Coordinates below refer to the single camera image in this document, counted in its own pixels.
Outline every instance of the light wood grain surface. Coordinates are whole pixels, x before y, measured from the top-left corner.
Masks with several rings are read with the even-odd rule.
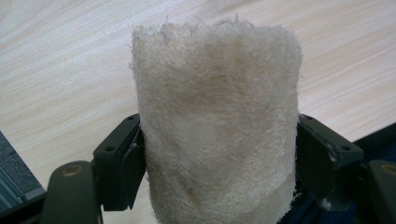
[[[353,141],[396,121],[395,1],[1,1],[0,130],[43,186],[137,113],[132,31],[238,14],[299,36],[299,104]],[[144,181],[135,209],[105,223],[155,223]]]

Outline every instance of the black plastic bracket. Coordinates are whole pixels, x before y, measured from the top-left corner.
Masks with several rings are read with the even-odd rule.
[[[346,189],[361,166],[363,151],[327,126],[307,115],[297,129],[297,178],[326,210],[346,211]]]
[[[93,152],[98,192],[105,211],[132,209],[146,172],[143,134],[138,114],[122,123]]]

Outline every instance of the fuzzy white cylinder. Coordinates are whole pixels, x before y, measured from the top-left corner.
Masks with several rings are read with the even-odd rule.
[[[133,39],[157,220],[276,223],[294,192],[294,34],[244,21],[138,27]]]

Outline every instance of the white fiber bundle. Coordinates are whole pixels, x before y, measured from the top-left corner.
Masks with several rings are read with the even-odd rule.
[[[276,223],[290,209],[302,62],[248,22],[134,30],[150,199],[160,223]]]

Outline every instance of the wooden table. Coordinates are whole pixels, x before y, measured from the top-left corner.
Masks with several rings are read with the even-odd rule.
[[[0,3],[0,130],[43,186],[137,113],[132,31],[166,20],[283,25],[303,48],[302,113],[351,141],[396,121],[395,1],[63,2]],[[105,223],[155,223],[147,181]]]

